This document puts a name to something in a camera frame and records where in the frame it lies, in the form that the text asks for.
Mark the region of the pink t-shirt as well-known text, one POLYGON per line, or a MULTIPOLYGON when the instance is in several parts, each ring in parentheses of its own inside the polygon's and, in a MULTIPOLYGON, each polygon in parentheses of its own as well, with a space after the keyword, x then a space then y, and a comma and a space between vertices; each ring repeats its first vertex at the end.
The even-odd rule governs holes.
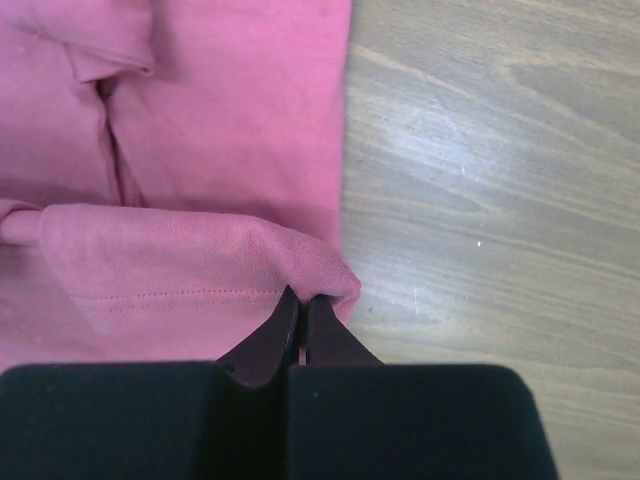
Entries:
POLYGON ((1 5, 1 366, 214 359, 347 320, 347 1, 1 5))

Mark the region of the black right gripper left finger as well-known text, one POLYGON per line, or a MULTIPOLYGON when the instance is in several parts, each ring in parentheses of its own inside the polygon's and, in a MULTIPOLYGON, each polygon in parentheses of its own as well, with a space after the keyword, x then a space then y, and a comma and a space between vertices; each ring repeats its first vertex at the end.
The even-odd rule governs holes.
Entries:
POLYGON ((299 301, 217 361, 23 365, 1 377, 5 479, 279 479, 299 301))

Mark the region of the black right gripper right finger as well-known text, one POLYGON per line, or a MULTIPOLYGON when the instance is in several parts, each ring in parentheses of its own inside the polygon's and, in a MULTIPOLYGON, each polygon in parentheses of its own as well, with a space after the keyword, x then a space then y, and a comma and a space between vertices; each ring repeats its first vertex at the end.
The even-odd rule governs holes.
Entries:
POLYGON ((554 479, 528 386, 489 364, 386 365, 308 308, 306 362, 288 374, 292 479, 554 479))

